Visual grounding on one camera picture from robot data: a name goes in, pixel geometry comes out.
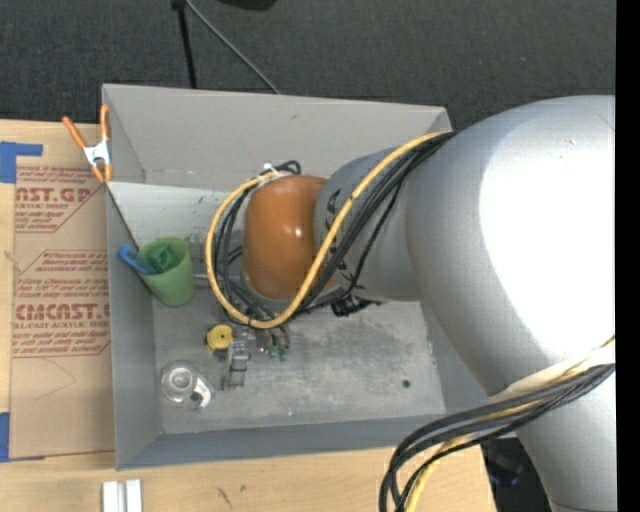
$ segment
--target yellow object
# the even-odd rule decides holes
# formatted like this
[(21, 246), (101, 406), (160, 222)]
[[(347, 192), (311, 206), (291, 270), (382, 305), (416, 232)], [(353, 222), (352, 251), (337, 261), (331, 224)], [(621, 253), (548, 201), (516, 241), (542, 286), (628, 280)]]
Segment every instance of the yellow object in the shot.
[(542, 389), (544, 386), (564, 380), (573, 375), (582, 373), (598, 363), (615, 362), (616, 335), (614, 334), (600, 347), (584, 354), (561, 361), (558, 364), (545, 368), (533, 375), (514, 382), (497, 395), (489, 397), (492, 403), (499, 402), (503, 398), (514, 398), (531, 391)]
[[(433, 455), (433, 457), (435, 457), (436, 455), (442, 452), (449, 450), (450, 448), (455, 448), (458, 444), (462, 444), (463, 442), (465, 442), (468, 439), (468, 437), (469, 436), (456, 437), (455, 439), (450, 439), (449, 441), (441, 444), (440, 448), (438, 448), (438, 450)], [(409, 492), (409, 496), (407, 497), (407, 504), (404, 507), (405, 512), (414, 512), (416, 510), (416, 507), (418, 506), (418, 500), (420, 499), (420, 495), (422, 494), (422, 491), (424, 491), (424, 487), (427, 483), (427, 480), (429, 479), (431, 474), (435, 471), (436, 465), (438, 464), (438, 462), (439, 461), (433, 462), (432, 464), (427, 466), (425, 469), (423, 469), (420, 472), (420, 475), (418, 475), (418, 478), (414, 482), (413, 487)]]
[(225, 350), (233, 341), (233, 329), (227, 324), (218, 324), (207, 333), (207, 346), (211, 350)]
[(369, 172), (369, 174), (367, 174), (362, 179), (362, 181), (358, 184), (355, 190), (351, 193), (349, 198), (345, 201), (344, 205), (342, 206), (342, 208), (338, 212), (338, 215), (333, 221), (333, 224), (331, 224), (331, 228), (329, 229), (327, 236), (325, 237), (324, 241), (322, 242), (322, 245), (320, 246), (320, 250), (318, 251), (318, 254), (316, 255), (315, 259), (313, 260), (313, 263), (311, 264), (311, 268), (309, 269), (309, 272), (307, 273), (307, 276), (304, 282), (302, 283), (302, 286), (300, 287), (300, 291), (295, 296), (293, 301), (289, 304), (287, 309), (285, 309), (279, 316), (277, 316), (273, 320), (263, 321), (263, 320), (255, 320), (255, 319), (249, 318), (247, 315), (243, 314), (242, 312), (234, 308), (233, 305), (226, 299), (226, 297), (220, 291), (220, 287), (218, 286), (218, 282), (216, 280), (215, 268), (213, 265), (214, 258), (212, 258), (212, 245), (213, 245), (212, 242), (213, 242), (213, 236), (218, 226), (218, 222), (220, 221), (222, 215), (224, 214), (225, 210), (229, 207), (231, 202), (240, 194), (242, 194), (245, 190), (253, 187), (254, 185), (257, 185), (262, 181), (273, 179), (279, 176), (281, 173), (277, 171), (275, 172), (272, 171), (262, 176), (258, 176), (257, 178), (254, 178), (246, 182), (245, 184), (241, 185), (236, 190), (231, 192), (231, 194), (229, 194), (229, 196), (222, 202), (222, 204), (220, 205), (220, 208), (218, 208), (218, 211), (216, 211), (215, 215), (213, 216), (213, 219), (211, 221), (211, 226), (209, 228), (209, 233), (207, 235), (207, 243), (206, 243), (205, 257), (207, 262), (207, 274), (209, 276), (209, 282), (211, 283), (211, 288), (213, 289), (213, 293), (218, 299), (218, 302), (220, 303), (220, 305), (234, 319), (238, 320), (239, 322), (242, 322), (243, 324), (246, 324), (250, 327), (254, 327), (257, 329), (273, 329), (274, 327), (277, 327), (280, 324), (283, 324), (284, 322), (286, 322), (291, 317), (291, 315), (295, 313), (296, 309), (298, 308), (300, 303), (303, 301), (307, 293), (309, 293), (309, 289), (313, 285), (318, 275), (318, 272), (322, 267), (322, 262), (324, 261), (324, 258), (327, 255), (327, 253), (329, 252), (331, 244), (335, 240), (335, 237), (338, 234), (338, 230), (340, 229), (340, 226), (342, 225), (345, 217), (351, 211), (351, 208), (353, 207), (353, 204), (356, 201), (356, 199), (360, 197), (360, 195), (362, 195), (362, 193), (366, 190), (369, 184), (371, 184), (371, 182), (379, 174), (381, 174), (387, 168), (387, 166), (391, 164), (394, 160), (401, 157), (405, 153), (408, 153), (409, 151), (419, 146), (423, 142), (426, 142), (429, 139), (433, 139), (438, 135), (442, 135), (443, 133), (445, 132), (430, 133), (428, 135), (423, 135), (422, 137), (418, 137), (417, 139), (407, 142), (406, 144), (404, 144), (403, 146), (400, 146), (395, 151), (392, 151), (384, 159), (382, 159), (382, 161), (378, 165), (376, 165), (371, 170), (371, 172)]

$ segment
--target small electronic component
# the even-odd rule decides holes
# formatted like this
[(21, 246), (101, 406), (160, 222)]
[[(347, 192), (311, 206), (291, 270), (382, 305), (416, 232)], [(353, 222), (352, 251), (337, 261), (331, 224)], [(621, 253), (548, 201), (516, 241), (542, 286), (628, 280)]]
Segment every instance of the small electronic component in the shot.
[(333, 314), (337, 317), (349, 316), (353, 313), (357, 313), (358, 311), (363, 310), (371, 304), (376, 304), (379, 306), (380, 304), (382, 304), (382, 302), (361, 299), (349, 294), (344, 298), (336, 299), (335, 301), (333, 301), (331, 303), (331, 311), (333, 311)]
[(213, 350), (226, 350), (233, 342), (233, 329), (227, 324), (214, 325), (207, 333), (207, 347)]
[(222, 389), (232, 389), (244, 386), (244, 377), (247, 373), (247, 363), (251, 355), (247, 350), (244, 340), (236, 340), (227, 349), (227, 373)]

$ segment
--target wooden table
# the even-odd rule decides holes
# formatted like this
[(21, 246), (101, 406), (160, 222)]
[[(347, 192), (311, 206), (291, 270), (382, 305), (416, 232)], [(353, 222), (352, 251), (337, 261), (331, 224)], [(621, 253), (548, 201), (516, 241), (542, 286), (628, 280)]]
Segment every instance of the wooden table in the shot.
[[(0, 140), (28, 143), (42, 133), (67, 136), (62, 125), (51, 128), (52, 123), (0, 121)], [(14, 196), (13, 185), (0, 183), (0, 412), (9, 409)], [(114, 470), (112, 452), (12, 461), (0, 464), (0, 509), (97, 511), (102, 482), (140, 478), (146, 512), (374, 511), (391, 453), (392, 448), (384, 448), (126, 472)], [(495, 512), (479, 448), (439, 463), (420, 510)]]

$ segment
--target metal bracket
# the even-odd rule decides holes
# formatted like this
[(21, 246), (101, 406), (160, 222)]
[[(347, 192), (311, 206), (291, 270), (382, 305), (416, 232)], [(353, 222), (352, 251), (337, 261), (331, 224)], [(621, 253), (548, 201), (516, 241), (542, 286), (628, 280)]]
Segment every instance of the metal bracket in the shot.
[(247, 363), (251, 355), (244, 340), (235, 340), (227, 349), (227, 374), (224, 379), (224, 389), (244, 386), (247, 373)]
[(106, 140), (99, 142), (95, 146), (83, 148), (82, 151), (91, 165), (96, 165), (99, 160), (104, 160), (105, 164), (111, 163), (111, 149)]
[(142, 512), (142, 480), (104, 482), (102, 512)]

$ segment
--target blue handle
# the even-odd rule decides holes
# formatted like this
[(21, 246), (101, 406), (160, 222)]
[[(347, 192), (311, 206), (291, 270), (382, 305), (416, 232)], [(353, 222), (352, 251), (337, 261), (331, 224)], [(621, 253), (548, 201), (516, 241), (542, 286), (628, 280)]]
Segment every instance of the blue handle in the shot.
[(150, 276), (157, 273), (154, 268), (149, 265), (149, 262), (142, 256), (139, 256), (136, 250), (127, 243), (120, 247), (118, 256), (142, 275)]

